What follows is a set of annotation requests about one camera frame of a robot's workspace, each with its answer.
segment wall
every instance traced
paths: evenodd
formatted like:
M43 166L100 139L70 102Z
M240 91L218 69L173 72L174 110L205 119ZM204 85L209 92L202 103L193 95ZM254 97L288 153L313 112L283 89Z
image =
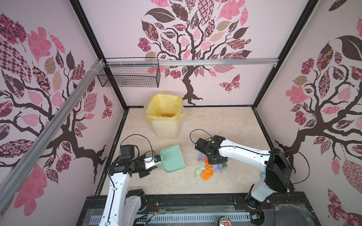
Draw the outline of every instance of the wall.
M0 13L3 181L96 56L68 1L11 1ZM122 113L113 90L95 79L2 212L1 224L75 225Z
M277 58L307 0L81 3L106 57L183 60ZM163 67L159 88L120 90L127 105L143 105L158 91L181 95L184 105L250 105L270 69L271 65Z
M361 8L321 1L258 108L328 226L362 224Z

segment wire basket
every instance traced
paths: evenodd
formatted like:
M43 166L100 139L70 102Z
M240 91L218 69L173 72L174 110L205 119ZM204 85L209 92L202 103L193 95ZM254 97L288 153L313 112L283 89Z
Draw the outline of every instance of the wire basket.
M161 77L158 59L142 58L145 61L120 61L107 64L98 74L102 87L158 88Z

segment dustpan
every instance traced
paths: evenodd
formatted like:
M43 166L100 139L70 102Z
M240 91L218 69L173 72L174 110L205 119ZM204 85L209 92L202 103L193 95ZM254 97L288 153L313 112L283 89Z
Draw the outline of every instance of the dustpan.
M175 172L186 168L184 159L182 158L181 150L178 145L163 149L160 152L162 157L161 166L165 172Z

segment butterfly wall decal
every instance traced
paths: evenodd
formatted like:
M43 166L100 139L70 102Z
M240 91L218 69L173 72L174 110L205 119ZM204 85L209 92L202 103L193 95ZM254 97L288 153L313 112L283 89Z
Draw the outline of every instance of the butterfly wall decal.
M237 76L235 76L235 78L231 81L231 83L228 82L222 82L219 85L223 88L225 88L226 91L228 91L230 93L230 91L232 90L232 88L239 88L240 89L240 82L238 82L240 80L240 74L238 74Z
M112 116L111 108L113 107L112 101L109 101L108 97L106 97L106 95L104 95L104 94L103 94L103 99L104 99L104 103L106 104L106 110L103 111L102 119L104 119L107 116L108 117Z

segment trash can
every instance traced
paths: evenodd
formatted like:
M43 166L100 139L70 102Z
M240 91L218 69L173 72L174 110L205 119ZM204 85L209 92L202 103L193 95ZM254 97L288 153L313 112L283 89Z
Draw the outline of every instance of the trash can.
M180 133L181 119L186 117L182 97L170 93L154 95L146 108L146 117L156 136L176 138Z

